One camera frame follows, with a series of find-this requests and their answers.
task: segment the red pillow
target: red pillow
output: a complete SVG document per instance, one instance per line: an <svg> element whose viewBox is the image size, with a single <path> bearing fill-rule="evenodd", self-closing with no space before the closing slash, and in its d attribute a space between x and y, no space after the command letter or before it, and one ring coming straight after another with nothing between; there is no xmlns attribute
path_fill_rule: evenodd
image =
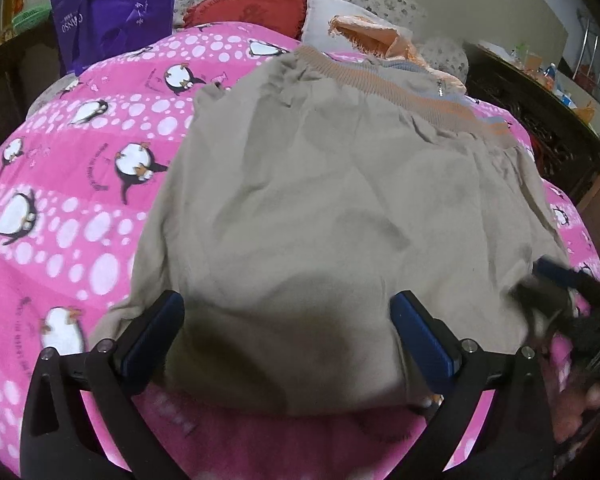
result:
<svg viewBox="0 0 600 480"><path fill-rule="evenodd" d="M187 9L184 26L247 22L299 39L305 17L306 0L203 0Z"/></svg>

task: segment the purple bag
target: purple bag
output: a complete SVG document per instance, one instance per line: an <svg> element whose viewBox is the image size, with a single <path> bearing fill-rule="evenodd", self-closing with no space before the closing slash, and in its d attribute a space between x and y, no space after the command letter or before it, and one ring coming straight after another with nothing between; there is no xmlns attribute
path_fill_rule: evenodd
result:
<svg viewBox="0 0 600 480"><path fill-rule="evenodd" d="M174 0L51 0L65 67L80 75L92 64L138 50L171 34Z"/></svg>

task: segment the pink bedspread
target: pink bedspread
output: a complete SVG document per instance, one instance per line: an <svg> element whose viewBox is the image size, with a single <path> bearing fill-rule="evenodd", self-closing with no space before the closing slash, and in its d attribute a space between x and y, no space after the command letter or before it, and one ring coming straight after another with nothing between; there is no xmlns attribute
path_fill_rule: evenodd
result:
<svg viewBox="0 0 600 480"><path fill-rule="evenodd" d="M230 88L297 44L243 23L184 30L90 67L0 147L0 459L16 473L38 353L45 346L82 351L84 333L128 294L138 237L194 116L196 89L203 82ZM508 112L472 106L480 116L505 118L530 146ZM600 278L573 204L551 184L545 188L571 263ZM483 395L452 463L472 448L490 399ZM156 386L136 405L184 471L205 480L382 479L424 428L406 408L271 418L204 406ZM108 456L123 464L94 418Z"/></svg>

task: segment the beige pants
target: beige pants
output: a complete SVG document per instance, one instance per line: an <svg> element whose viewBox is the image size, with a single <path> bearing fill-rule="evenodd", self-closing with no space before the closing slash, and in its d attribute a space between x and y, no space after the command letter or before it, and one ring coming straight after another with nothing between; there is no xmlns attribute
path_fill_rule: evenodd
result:
<svg viewBox="0 0 600 480"><path fill-rule="evenodd" d="M429 74L338 64L301 47L196 120L138 245L119 335L165 288L186 320L166 383L205 402L293 415L418 402L428 391L388 315L411 289L459 338L514 352L503 293L566 262L540 177L507 132L436 98Z"/></svg>

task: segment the ribbed waistband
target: ribbed waistband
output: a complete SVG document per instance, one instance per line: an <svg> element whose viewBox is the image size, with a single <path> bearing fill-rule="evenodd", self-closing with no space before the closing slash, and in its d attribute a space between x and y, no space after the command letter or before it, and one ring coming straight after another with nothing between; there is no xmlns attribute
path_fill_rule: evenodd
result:
<svg viewBox="0 0 600 480"><path fill-rule="evenodd" d="M441 130L468 132L501 148L517 145L505 121L485 122L468 106L451 100L422 96L400 88L377 73L361 70L351 64L338 63L312 46L301 45L293 51L315 71L341 84L353 86L366 94L374 94L413 112Z"/></svg>

